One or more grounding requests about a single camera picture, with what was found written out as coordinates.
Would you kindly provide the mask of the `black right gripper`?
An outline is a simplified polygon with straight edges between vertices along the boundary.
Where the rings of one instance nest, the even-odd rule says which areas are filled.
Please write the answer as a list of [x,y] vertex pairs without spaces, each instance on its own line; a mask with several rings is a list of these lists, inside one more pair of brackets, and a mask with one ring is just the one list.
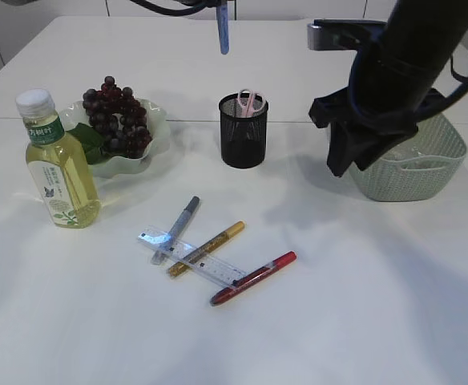
[[390,149],[418,133],[420,119],[414,116],[415,112],[445,100],[435,88],[414,90],[388,86],[379,91],[352,93],[345,87],[316,98],[309,109],[309,117],[318,128],[330,125],[327,165],[334,176],[341,177],[353,163],[357,149],[345,124],[364,126],[371,133],[363,139],[354,161],[364,171]]

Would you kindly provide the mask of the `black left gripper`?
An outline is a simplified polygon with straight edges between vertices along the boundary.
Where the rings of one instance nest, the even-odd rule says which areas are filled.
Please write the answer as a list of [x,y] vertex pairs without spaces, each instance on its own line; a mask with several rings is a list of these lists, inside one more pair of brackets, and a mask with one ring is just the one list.
[[228,1],[221,0],[177,0],[183,9],[170,9],[145,0],[130,0],[130,2],[163,16],[190,16],[207,8],[228,9]]

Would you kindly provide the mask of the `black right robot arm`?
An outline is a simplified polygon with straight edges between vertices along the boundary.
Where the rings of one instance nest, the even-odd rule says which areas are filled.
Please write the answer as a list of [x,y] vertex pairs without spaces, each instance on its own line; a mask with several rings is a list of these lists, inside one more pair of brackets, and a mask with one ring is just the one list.
[[330,128],[327,165],[342,176],[367,169],[418,133],[418,123],[468,93],[468,76],[447,97],[433,84],[468,31],[468,1],[399,1],[387,22],[316,19],[308,25],[313,51],[356,51],[348,85],[316,98],[309,116]]

